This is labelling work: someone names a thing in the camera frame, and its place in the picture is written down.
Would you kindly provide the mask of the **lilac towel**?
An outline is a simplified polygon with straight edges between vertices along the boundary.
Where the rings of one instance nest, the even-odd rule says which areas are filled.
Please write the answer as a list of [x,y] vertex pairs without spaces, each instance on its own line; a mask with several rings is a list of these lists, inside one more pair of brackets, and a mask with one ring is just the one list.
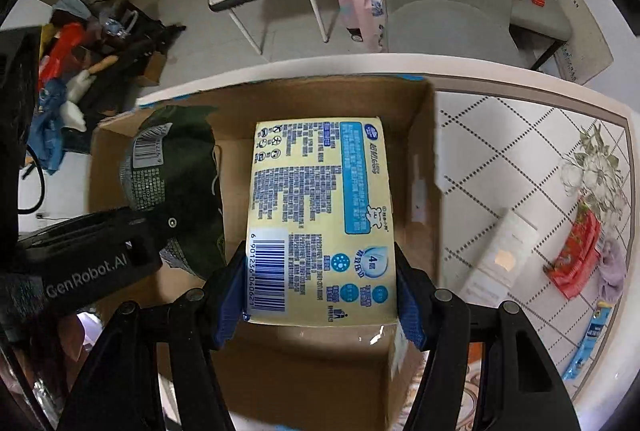
[[613,239],[605,239],[598,261],[599,299],[614,305],[622,296],[626,279],[626,261],[623,249]]

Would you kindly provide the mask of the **blue stick pouch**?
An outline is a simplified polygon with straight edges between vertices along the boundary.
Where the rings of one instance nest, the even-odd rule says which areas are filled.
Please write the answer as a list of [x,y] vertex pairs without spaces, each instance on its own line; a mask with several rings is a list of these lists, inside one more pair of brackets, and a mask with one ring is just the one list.
[[597,303],[589,325],[582,337],[582,341],[580,341],[572,360],[562,374],[563,380],[575,380],[580,376],[588,362],[591,352],[596,347],[604,326],[608,322],[608,316],[610,316],[612,308],[613,305],[605,301],[599,301]]

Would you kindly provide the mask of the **small brown cardboard box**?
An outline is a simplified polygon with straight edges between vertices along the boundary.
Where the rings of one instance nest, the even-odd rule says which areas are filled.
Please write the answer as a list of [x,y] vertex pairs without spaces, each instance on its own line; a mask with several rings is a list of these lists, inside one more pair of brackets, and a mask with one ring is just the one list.
[[141,87],[157,86],[160,84],[160,76],[163,73],[166,61],[167,57],[164,54],[160,52],[152,53],[144,71],[134,79],[134,82]]

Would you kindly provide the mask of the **yellow blue milk carton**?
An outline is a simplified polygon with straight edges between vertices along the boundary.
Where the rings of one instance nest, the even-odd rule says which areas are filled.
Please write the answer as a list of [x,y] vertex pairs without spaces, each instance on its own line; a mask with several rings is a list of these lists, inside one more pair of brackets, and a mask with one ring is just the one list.
[[258,123],[245,254],[251,323],[393,323],[394,221],[381,121]]

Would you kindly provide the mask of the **red snack bag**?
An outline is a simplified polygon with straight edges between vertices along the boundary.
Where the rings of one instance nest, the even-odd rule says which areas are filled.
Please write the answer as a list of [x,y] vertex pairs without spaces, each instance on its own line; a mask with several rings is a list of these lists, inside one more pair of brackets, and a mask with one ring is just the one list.
[[600,232],[600,221],[585,203],[579,203],[576,220],[560,254],[550,266],[544,268],[549,281],[565,299],[576,298],[596,268]]

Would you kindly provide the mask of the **pink paper bag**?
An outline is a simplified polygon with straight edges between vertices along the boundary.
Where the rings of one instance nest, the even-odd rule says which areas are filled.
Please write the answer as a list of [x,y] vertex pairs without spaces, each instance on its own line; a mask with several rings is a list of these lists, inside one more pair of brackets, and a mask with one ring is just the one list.
[[382,52],[384,48],[385,9],[383,0],[352,0],[358,27],[367,50]]

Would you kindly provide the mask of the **clothes pile on rack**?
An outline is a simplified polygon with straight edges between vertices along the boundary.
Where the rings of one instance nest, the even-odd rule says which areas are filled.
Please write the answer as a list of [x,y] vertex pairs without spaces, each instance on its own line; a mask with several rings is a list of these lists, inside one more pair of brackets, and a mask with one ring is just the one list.
[[39,96],[28,136],[41,169],[52,175],[68,152],[87,154],[91,133],[126,108],[152,53],[167,57],[185,31],[126,0],[55,2],[41,30]]

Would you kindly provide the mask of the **white cigarette carton box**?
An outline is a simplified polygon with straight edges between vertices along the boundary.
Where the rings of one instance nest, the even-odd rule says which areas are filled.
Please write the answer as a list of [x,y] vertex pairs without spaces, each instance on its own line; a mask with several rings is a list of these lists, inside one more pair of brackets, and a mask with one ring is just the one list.
[[498,307],[518,280],[538,239],[534,225],[513,210],[506,211],[480,261],[466,277],[459,297],[466,303]]

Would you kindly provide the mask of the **dark green snack bag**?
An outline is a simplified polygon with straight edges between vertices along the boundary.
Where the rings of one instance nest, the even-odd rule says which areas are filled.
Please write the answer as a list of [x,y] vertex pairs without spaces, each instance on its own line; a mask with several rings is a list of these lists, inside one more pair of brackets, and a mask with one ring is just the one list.
[[160,257],[207,279],[226,264],[224,214],[210,106],[165,106],[138,128],[119,169],[134,211],[152,223]]

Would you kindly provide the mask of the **beige flat board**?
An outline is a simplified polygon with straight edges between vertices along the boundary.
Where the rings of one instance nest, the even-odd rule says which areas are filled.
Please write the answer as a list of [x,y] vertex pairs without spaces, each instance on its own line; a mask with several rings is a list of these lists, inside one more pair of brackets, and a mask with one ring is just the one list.
[[554,55],[560,77],[586,85],[613,64],[613,54],[585,0],[558,3],[572,27],[572,35]]

